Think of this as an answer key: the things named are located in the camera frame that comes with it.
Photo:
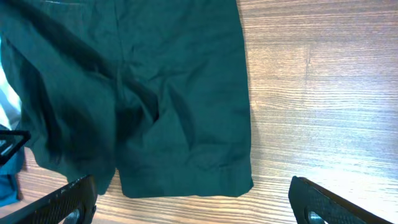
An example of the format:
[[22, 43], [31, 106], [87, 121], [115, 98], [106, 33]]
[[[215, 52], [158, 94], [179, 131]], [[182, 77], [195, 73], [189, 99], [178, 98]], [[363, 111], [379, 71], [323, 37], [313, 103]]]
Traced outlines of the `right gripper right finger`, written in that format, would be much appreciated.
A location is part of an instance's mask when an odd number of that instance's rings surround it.
[[298, 224], [392, 224], [304, 177], [292, 177], [289, 202]]

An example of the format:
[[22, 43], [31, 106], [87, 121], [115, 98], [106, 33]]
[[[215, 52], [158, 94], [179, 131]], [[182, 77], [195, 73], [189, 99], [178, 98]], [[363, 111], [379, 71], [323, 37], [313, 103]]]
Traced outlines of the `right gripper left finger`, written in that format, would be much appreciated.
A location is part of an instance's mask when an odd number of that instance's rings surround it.
[[90, 224], [98, 197], [91, 175], [79, 178], [1, 218], [1, 224]]

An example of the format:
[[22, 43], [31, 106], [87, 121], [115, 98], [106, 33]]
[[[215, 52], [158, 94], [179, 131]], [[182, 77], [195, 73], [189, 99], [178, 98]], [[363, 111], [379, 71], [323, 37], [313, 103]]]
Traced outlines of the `black shorts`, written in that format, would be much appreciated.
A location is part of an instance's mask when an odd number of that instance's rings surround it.
[[100, 194], [115, 173], [130, 198], [249, 192], [245, 56], [234, 0], [1, 2], [36, 163]]

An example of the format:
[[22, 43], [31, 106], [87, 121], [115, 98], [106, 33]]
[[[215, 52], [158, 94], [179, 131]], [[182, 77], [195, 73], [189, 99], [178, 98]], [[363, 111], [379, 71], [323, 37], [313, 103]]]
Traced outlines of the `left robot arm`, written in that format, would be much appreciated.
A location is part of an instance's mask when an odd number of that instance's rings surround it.
[[1, 130], [1, 166], [30, 139], [30, 132], [18, 130]]

